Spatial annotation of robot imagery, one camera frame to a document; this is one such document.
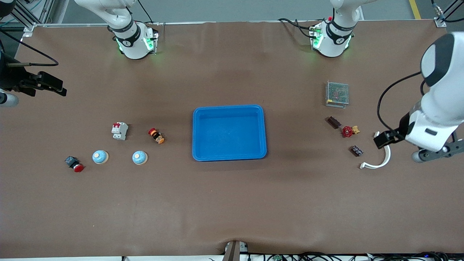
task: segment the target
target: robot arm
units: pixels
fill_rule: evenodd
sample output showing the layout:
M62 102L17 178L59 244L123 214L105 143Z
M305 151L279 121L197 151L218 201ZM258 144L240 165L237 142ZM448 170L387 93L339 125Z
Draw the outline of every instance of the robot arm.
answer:
M156 52L158 32L132 19L128 7L136 0L75 0L102 18L116 36L119 49L130 59L141 59Z
M311 30L313 49L327 57L337 57L348 48L351 33L359 21L361 5L376 0L330 0L334 6L334 16L331 21L323 21Z
M420 70L430 91L401 119L399 128L374 139L379 149L406 140L421 149L413 154L416 162L464 152L464 142L453 133L464 122L463 57L464 32L446 34L426 50ZM447 143L450 136L453 142Z

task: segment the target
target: yellow floor line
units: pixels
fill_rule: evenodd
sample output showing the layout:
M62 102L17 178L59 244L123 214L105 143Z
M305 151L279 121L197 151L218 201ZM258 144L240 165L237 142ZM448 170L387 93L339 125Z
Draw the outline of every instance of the yellow floor line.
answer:
M409 4L411 5L412 13L414 14L415 19L422 19L419 14L419 9L417 9L416 0L409 0Z

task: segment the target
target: gray floor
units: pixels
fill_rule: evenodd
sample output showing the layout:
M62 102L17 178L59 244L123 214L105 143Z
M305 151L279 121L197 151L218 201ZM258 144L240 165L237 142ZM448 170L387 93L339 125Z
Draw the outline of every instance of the gray floor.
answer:
M429 0L416 0L416 2L422 19L431 19L437 16ZM443 11L453 2L454 0L435 0L435 3L439 5ZM462 17L464 17L464 4L457 9L448 20L455 20ZM446 30L449 32L464 31L464 21L447 23Z
M250 21L279 18L315 20L332 14L329 0L141 0L155 22ZM135 20L147 21L136 3ZM414 19L408 0L381 0L363 7L368 20ZM70 0L63 23L102 23L92 12Z

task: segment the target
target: metal mesh power supply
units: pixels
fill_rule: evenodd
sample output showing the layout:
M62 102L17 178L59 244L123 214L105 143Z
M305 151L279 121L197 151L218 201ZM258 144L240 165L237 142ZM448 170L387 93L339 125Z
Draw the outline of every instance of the metal mesh power supply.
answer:
M348 84L328 82L325 92L326 106L345 109L349 104Z

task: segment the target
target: brown electronic component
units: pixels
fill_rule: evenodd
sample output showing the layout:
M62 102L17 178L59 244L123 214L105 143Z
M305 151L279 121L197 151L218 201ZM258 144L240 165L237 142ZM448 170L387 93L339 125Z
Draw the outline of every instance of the brown electronic component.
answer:
M339 121L337 121L334 117L330 116L329 118L326 119L327 122L332 126L334 127L334 129L338 129L340 128L340 126L342 125Z

